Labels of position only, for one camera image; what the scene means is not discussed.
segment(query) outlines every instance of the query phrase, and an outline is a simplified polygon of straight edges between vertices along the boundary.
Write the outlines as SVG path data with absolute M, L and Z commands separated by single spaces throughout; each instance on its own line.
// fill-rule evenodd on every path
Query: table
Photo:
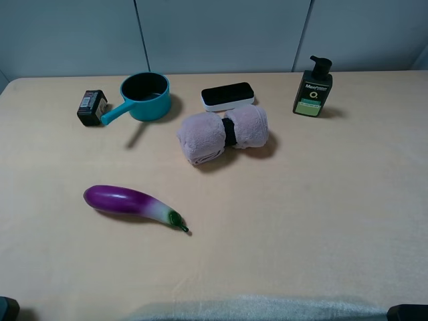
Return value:
M 105 128 L 85 90 L 124 77 L 27 78 L 0 96 L 0 295 L 32 320 L 118 320 L 145 304 L 238 294 L 427 303 L 428 72 L 333 73 L 320 118 L 292 113 L 301 73 L 171 75 L 173 109 Z M 271 136 L 192 167 L 176 131 L 203 88 L 249 82 Z M 108 184 L 151 194 L 188 236 L 96 213 Z

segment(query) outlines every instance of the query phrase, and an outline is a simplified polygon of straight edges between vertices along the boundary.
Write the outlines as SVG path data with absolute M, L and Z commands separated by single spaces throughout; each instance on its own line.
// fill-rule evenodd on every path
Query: bottle label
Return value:
M 326 85 L 305 82 L 300 95 L 300 101 L 297 103 L 296 112 L 309 116 L 316 116 L 320 112 L 321 103 L 325 101 L 328 93 Z

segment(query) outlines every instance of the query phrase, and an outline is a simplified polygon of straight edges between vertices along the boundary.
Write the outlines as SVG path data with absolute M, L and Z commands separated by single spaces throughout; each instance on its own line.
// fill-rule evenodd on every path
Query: pink towel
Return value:
M 217 114 L 203 112 L 183 120 L 177 137 L 183 153 L 192 165 L 220 156 L 225 150 L 226 142 L 234 142 L 233 147 L 244 149 L 262 147 L 268 141 L 268 121 L 263 108 L 242 106 L 226 111 L 225 118 L 231 121 L 224 122 Z
M 221 117 L 213 112 L 184 119 L 177 137 L 183 153 L 193 165 L 214 159 L 225 150 L 225 128 Z

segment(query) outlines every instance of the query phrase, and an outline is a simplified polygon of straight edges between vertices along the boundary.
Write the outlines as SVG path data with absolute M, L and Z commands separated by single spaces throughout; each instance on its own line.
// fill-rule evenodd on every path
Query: black strap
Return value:
M 225 147 L 236 145 L 235 124 L 230 118 L 223 118 L 222 121 L 226 133 Z

